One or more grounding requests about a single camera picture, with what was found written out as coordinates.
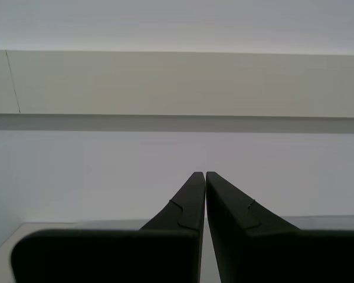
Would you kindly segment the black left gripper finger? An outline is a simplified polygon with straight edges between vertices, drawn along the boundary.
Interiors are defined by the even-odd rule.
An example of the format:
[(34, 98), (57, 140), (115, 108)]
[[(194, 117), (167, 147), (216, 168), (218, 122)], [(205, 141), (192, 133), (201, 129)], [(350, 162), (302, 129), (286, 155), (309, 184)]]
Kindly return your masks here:
[(206, 184), (195, 172), (138, 230), (44, 229), (11, 252), (16, 282), (198, 282)]
[(300, 229), (216, 172), (206, 205), (222, 282), (354, 282), (354, 231)]

